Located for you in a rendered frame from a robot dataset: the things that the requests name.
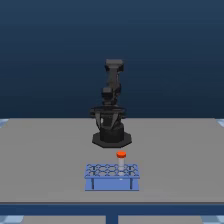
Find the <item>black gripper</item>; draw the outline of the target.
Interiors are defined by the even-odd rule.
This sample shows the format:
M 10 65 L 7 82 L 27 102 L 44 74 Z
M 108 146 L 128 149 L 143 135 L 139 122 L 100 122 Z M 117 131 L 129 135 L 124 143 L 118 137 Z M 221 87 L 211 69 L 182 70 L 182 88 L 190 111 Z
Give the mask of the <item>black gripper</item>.
M 112 114 L 112 113 L 118 113 L 118 118 L 116 119 L 116 121 L 114 122 L 113 128 L 115 129 L 117 128 L 120 124 L 121 124 L 121 117 L 125 117 L 126 116 L 126 109 L 120 106 L 96 106 L 90 109 L 90 116 L 94 117 L 95 116 L 95 120 L 96 120 L 96 125 L 98 127 L 98 129 L 101 129 L 101 115 L 100 114 L 96 114 L 96 113 L 102 113 L 102 114 Z

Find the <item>orange-capped centrifuge tube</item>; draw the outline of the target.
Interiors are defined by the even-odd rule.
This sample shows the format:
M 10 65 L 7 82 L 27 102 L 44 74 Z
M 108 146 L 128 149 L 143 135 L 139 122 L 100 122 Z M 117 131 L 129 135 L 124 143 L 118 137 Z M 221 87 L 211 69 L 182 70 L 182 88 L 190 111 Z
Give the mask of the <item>orange-capped centrifuge tube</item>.
M 126 152 L 125 151 L 118 151 L 116 153 L 116 156 L 118 158 L 118 175 L 123 176 L 124 175 L 124 168 L 125 168 Z

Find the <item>blue test tube rack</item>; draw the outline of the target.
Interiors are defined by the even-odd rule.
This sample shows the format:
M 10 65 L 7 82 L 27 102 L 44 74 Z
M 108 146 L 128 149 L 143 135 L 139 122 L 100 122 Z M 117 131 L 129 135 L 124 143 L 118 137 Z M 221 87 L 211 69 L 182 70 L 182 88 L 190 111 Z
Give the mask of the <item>blue test tube rack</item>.
M 84 178 L 86 191 L 138 191 L 140 173 L 137 164 L 87 164 Z

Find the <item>blue table frame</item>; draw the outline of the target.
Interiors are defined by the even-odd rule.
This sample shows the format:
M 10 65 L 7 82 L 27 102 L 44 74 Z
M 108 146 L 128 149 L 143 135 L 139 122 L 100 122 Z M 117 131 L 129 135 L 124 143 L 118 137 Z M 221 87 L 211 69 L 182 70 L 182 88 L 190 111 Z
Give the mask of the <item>blue table frame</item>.
M 105 216 L 118 224 L 119 216 L 224 215 L 224 203 L 0 203 L 0 215 Z

